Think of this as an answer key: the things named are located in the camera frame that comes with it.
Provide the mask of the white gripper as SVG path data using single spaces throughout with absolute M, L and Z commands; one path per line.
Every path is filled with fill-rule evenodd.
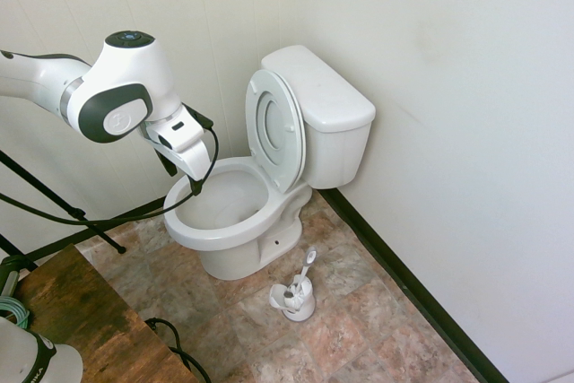
M 176 167 L 189 176 L 192 196 L 201 193 L 200 180 L 211 164 L 203 135 L 204 129 L 183 104 L 166 118 L 145 122 L 145 140 L 170 176 L 176 175 Z

